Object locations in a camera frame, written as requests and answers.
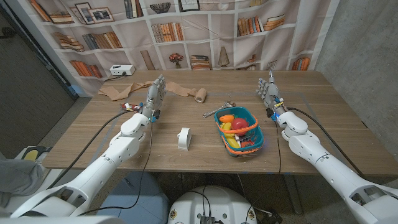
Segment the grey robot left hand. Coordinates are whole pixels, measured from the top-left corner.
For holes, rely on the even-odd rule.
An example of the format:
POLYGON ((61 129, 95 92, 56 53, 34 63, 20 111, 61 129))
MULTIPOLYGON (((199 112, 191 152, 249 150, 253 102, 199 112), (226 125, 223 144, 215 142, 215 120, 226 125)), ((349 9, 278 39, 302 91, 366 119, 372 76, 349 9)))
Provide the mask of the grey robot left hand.
POLYGON ((150 118, 153 112, 161 107, 166 94, 166 82, 163 75, 160 75, 149 87, 147 98, 142 106, 141 114, 150 118))

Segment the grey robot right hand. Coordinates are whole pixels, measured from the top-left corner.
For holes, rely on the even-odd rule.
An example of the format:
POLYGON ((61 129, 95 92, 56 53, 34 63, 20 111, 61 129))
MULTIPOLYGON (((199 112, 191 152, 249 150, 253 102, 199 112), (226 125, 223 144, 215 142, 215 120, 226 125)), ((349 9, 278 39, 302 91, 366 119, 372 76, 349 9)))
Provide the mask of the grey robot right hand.
POLYGON ((275 84, 272 70, 269 71, 269 81, 260 78, 257 87, 256 93, 263 100, 269 118, 276 120, 281 114, 287 112, 284 99, 280 96, 279 89, 275 84))

